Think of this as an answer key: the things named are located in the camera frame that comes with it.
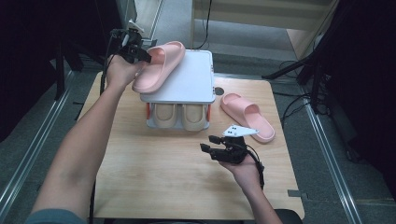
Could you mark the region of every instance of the gray carpet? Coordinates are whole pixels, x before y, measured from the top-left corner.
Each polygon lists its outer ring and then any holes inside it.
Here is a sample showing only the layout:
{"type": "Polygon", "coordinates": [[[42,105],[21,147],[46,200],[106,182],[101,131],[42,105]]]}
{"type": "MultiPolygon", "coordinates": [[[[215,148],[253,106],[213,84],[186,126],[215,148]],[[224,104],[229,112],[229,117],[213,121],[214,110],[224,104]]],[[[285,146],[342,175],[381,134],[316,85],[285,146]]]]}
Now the gray carpet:
{"type": "MultiPolygon", "coordinates": [[[[5,223],[22,223],[29,215],[37,191],[45,177],[50,162],[56,153],[62,138],[74,125],[81,105],[73,102],[84,102],[91,88],[94,77],[102,68],[90,61],[85,61],[83,72],[76,73],[70,95],[64,108],[55,122],[47,141],[42,147],[35,165],[28,175],[21,191],[11,207],[5,223]]],[[[216,73],[249,74],[260,79],[260,75],[269,75],[282,64],[280,61],[214,54],[216,73]]],[[[282,77],[274,81],[274,92],[301,94],[300,87],[291,77],[282,77]]],[[[13,175],[24,152],[33,140],[42,120],[53,104],[55,87],[48,90],[40,101],[23,118],[11,136],[0,143],[0,187],[3,189],[13,175]]],[[[279,116],[294,97],[275,94],[279,116]]],[[[300,101],[290,109],[302,105],[300,101]]],[[[340,140],[332,121],[327,116],[321,117],[323,126],[329,134],[334,154],[345,174],[347,183],[357,201],[361,217],[365,223],[395,223],[396,205],[383,183],[381,174],[370,164],[356,164],[347,160],[343,142],[340,140]]],[[[343,205],[329,173],[329,169],[320,150],[318,139],[307,116],[302,109],[285,120],[284,133],[290,158],[296,175],[305,210],[304,223],[348,223],[343,205]]],[[[115,223],[136,223],[141,220],[118,220],[115,223]]]]}

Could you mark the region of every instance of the shoe rack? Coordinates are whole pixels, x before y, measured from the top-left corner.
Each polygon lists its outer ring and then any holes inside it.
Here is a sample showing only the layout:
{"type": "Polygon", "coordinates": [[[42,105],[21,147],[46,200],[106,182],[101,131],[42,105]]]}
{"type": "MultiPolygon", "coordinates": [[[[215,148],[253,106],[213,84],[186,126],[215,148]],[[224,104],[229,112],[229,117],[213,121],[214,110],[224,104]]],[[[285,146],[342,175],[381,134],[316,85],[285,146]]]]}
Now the shoe rack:
{"type": "Polygon", "coordinates": [[[183,60],[163,85],[155,92],[141,93],[140,99],[147,103],[147,125],[151,128],[207,129],[210,105],[216,99],[212,53],[186,49],[183,60]]]}

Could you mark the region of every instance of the wooden table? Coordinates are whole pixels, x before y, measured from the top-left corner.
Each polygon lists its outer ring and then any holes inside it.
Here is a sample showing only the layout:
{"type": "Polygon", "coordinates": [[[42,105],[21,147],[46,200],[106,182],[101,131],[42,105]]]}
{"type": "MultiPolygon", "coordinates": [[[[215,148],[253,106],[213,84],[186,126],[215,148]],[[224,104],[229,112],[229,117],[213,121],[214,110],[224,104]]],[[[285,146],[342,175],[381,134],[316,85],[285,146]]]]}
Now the wooden table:
{"type": "MultiPolygon", "coordinates": [[[[260,144],[245,140],[258,152],[264,170],[264,192],[274,208],[288,208],[304,217],[285,137],[271,86],[264,80],[215,78],[225,93],[237,92],[255,102],[274,126],[276,138],[260,144]]],[[[99,96],[100,76],[94,81],[82,114],[99,96]]],[[[219,106],[211,109],[210,126],[200,132],[151,129],[146,104],[127,87],[120,99],[107,152],[99,170],[94,217],[250,220],[248,200],[233,175],[200,149],[210,134],[221,136],[236,123],[219,106]]]]}

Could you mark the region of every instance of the black curtain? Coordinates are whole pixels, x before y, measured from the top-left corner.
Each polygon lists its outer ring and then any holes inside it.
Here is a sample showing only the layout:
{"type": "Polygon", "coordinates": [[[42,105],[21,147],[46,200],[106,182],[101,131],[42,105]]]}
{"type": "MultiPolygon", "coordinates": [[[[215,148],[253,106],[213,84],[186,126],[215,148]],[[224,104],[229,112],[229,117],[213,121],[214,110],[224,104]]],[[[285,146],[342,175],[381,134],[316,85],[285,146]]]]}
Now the black curtain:
{"type": "Polygon", "coordinates": [[[0,1],[0,141],[55,82],[50,60],[61,41],[68,54],[103,57],[115,28],[115,1],[0,1]]]}
{"type": "Polygon", "coordinates": [[[396,195],[396,2],[355,1],[322,61],[357,136],[348,144],[396,195]]]}

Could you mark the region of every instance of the black cable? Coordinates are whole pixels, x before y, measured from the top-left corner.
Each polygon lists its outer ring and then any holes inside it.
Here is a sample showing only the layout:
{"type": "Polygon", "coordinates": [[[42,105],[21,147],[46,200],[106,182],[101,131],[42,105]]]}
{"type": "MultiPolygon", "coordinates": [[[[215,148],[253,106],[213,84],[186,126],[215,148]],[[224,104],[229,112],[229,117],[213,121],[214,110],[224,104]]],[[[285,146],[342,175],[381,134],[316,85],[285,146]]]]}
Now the black cable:
{"type": "Polygon", "coordinates": [[[107,49],[106,49],[105,64],[103,66],[103,72],[102,72],[102,76],[101,76],[101,79],[100,79],[100,90],[99,90],[99,93],[101,95],[102,95],[103,91],[105,90],[107,67],[110,64],[110,62],[107,61],[107,58],[108,58],[108,53],[110,51],[111,43],[113,42],[113,37],[114,37],[113,35],[114,35],[113,33],[110,34],[110,40],[108,41],[108,45],[107,45],[107,49]]]}
{"type": "Polygon", "coordinates": [[[259,161],[260,161],[259,154],[257,154],[256,150],[254,150],[254,148],[253,148],[253,147],[251,147],[250,145],[247,145],[247,147],[250,147],[250,149],[252,149],[252,150],[254,151],[254,153],[256,154],[257,160],[259,160],[259,161]]]}
{"type": "Polygon", "coordinates": [[[283,119],[286,119],[286,118],[290,117],[291,115],[293,115],[293,114],[299,112],[299,111],[302,110],[306,105],[309,105],[309,103],[305,103],[305,104],[300,105],[299,107],[293,109],[293,111],[291,111],[291,113],[289,113],[288,115],[286,115],[285,118],[283,118],[283,119]]]}
{"type": "Polygon", "coordinates": [[[94,209],[94,204],[95,204],[95,191],[96,191],[96,180],[93,182],[92,186],[92,193],[91,193],[91,198],[90,198],[90,207],[89,207],[89,222],[90,224],[93,223],[93,209],[94,209]]]}
{"type": "Polygon", "coordinates": [[[281,124],[282,124],[282,129],[283,129],[284,126],[285,126],[285,117],[286,117],[286,114],[287,114],[289,108],[290,108],[294,103],[296,103],[298,100],[300,100],[301,98],[306,97],[306,96],[309,96],[309,95],[310,95],[310,93],[307,93],[307,94],[303,94],[303,95],[298,96],[296,99],[294,99],[294,100],[288,105],[288,107],[286,107],[285,111],[283,112],[282,119],[281,119],[281,121],[280,121],[281,124]]]}
{"type": "MultiPolygon", "coordinates": [[[[203,0],[201,0],[201,16],[202,16],[202,18],[204,17],[204,1],[203,0]]],[[[202,27],[204,28],[204,31],[206,32],[206,28],[205,28],[205,23],[204,23],[204,20],[201,20],[202,21],[202,27]]]]}
{"type": "Polygon", "coordinates": [[[273,91],[274,95],[281,95],[281,96],[301,96],[301,94],[299,95],[294,95],[294,94],[288,94],[288,93],[283,93],[283,92],[277,92],[277,91],[273,91]]]}
{"type": "Polygon", "coordinates": [[[209,36],[209,18],[210,18],[210,9],[211,9],[211,8],[212,8],[212,0],[210,0],[210,3],[209,3],[209,10],[207,11],[206,29],[205,29],[206,34],[205,34],[204,43],[202,43],[202,45],[201,45],[200,47],[198,47],[198,48],[192,48],[192,49],[200,49],[200,48],[206,43],[207,37],[209,36]]]}
{"type": "MultiPolygon", "coordinates": [[[[296,61],[285,61],[285,62],[281,63],[281,64],[279,65],[279,67],[278,67],[279,70],[281,69],[280,67],[282,67],[282,65],[283,65],[284,63],[296,63],[296,61]]],[[[295,69],[294,69],[293,71],[294,71],[294,73],[296,74],[296,76],[298,76],[297,71],[296,71],[295,69]]]]}
{"type": "Polygon", "coordinates": [[[259,155],[257,155],[256,150],[254,150],[254,153],[256,153],[256,156],[250,151],[247,151],[247,154],[249,154],[251,156],[251,158],[255,161],[256,164],[256,168],[257,171],[259,172],[259,180],[260,180],[260,188],[264,188],[264,166],[262,165],[262,162],[259,159],[259,155]]]}

